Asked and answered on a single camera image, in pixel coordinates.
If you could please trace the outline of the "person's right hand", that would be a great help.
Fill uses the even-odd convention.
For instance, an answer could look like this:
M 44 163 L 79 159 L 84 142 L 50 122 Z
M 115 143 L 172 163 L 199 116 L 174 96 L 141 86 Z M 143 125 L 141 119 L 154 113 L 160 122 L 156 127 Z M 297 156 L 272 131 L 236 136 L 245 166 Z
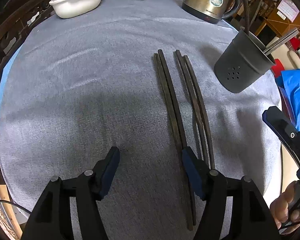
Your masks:
M 289 214 L 288 211 L 288 205 L 295 197 L 295 184 L 296 181 L 291 182 L 285 191 L 270 205 L 269 209 L 278 229 L 281 228 L 282 223 L 285 223 L 288 219 L 290 219 L 292 223 L 300 222 L 300 209 L 294 210 L 291 214 Z

